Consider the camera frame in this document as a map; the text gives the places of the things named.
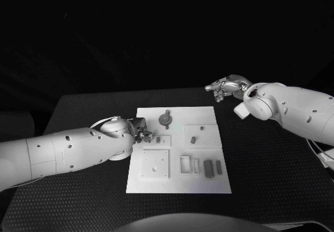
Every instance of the black table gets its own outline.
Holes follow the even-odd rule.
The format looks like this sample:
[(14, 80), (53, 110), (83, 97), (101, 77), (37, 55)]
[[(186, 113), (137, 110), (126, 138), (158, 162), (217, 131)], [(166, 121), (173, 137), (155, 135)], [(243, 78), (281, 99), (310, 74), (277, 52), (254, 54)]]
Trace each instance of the black table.
[(317, 221), (334, 229), (334, 183), (306, 139), (274, 120), (241, 120), (241, 101), (205, 88), (64, 96), (45, 134), (90, 127), (139, 107), (214, 106), (232, 194), (126, 194), (130, 159), (48, 176), (19, 187), (5, 231), (112, 231), (150, 216), (211, 213), (261, 224)]

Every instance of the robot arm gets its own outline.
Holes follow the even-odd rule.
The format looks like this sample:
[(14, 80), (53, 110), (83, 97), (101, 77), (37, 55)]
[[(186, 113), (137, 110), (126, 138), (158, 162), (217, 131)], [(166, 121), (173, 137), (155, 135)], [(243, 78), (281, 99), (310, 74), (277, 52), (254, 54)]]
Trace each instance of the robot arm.
[(107, 160), (123, 160), (133, 145), (150, 142), (145, 118), (116, 116), (93, 128), (67, 130), (0, 143), (0, 191), (41, 177), (78, 171)]
[(253, 84), (238, 75), (214, 82), (207, 90), (214, 90), (218, 102), (232, 94), (244, 100), (235, 108), (243, 119), (250, 114), (273, 119), (294, 134), (334, 146), (334, 98), (329, 94), (281, 83)]

